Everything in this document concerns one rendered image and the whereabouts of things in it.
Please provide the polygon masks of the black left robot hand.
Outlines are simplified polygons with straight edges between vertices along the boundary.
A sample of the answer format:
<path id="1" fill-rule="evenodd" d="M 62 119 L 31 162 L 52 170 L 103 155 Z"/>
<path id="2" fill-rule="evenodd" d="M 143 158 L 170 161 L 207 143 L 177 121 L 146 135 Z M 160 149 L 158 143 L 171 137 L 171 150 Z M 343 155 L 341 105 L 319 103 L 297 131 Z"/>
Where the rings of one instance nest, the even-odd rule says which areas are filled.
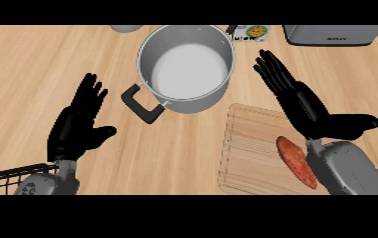
<path id="1" fill-rule="evenodd" d="M 101 147 L 117 134 L 114 126 L 95 127 L 95 119 L 108 90 L 102 88 L 98 76 L 87 73 L 71 104 L 64 108 L 47 138 L 47 161 L 77 161 L 87 150 Z"/>

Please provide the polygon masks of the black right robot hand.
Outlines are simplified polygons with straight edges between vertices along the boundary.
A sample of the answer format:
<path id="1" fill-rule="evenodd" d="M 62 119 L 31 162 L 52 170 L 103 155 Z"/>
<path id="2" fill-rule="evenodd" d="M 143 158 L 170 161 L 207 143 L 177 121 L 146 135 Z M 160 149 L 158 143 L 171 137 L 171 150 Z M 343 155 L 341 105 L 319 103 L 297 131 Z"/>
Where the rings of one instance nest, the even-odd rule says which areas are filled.
<path id="1" fill-rule="evenodd" d="M 378 128 L 378 117 L 371 114 L 331 114 L 310 87 L 298 81 L 279 58 L 260 50 L 257 71 L 270 89 L 287 118 L 306 139 L 356 140 L 363 132 Z"/>

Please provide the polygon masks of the orange sweet potato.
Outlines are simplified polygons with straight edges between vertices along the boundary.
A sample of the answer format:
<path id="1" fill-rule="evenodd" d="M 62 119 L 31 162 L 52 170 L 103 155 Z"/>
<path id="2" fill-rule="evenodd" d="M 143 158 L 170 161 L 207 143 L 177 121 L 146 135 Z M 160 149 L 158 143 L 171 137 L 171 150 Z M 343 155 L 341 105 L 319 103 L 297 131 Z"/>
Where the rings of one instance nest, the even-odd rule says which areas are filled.
<path id="1" fill-rule="evenodd" d="M 276 147 L 281 159 L 284 160 L 297 179 L 307 187 L 315 189 L 318 187 L 316 177 L 307 164 L 301 148 L 284 136 L 279 136 L 276 139 Z"/>

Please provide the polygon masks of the wooden cutting board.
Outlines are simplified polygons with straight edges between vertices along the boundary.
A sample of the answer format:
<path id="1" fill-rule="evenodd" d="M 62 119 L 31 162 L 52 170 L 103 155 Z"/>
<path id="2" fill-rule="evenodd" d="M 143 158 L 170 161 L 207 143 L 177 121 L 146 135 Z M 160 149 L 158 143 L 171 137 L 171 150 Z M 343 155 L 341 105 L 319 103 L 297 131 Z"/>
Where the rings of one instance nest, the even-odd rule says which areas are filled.
<path id="1" fill-rule="evenodd" d="M 288 169 L 276 138 L 287 137 L 301 149 L 306 141 L 282 112 L 232 104 L 219 169 L 219 187 L 229 194 L 326 195 L 322 185 L 309 188 Z"/>

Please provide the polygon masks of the grey appliance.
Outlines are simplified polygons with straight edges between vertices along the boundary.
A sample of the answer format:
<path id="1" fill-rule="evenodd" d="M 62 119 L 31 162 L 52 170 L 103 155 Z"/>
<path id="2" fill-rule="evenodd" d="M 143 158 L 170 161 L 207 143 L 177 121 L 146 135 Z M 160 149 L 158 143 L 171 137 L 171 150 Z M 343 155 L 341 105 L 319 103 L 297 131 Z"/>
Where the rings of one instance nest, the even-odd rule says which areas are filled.
<path id="1" fill-rule="evenodd" d="M 378 37 L 378 25 L 284 25 L 295 46 L 366 46 Z"/>

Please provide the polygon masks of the grey round object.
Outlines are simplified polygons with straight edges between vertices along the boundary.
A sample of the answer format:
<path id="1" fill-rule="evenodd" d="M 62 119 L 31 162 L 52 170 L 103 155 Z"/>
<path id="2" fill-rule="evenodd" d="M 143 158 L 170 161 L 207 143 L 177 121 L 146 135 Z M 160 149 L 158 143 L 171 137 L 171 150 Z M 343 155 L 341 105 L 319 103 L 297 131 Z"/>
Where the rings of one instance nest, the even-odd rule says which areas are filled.
<path id="1" fill-rule="evenodd" d="M 111 29 L 118 33 L 130 33 L 137 31 L 143 25 L 109 25 Z"/>

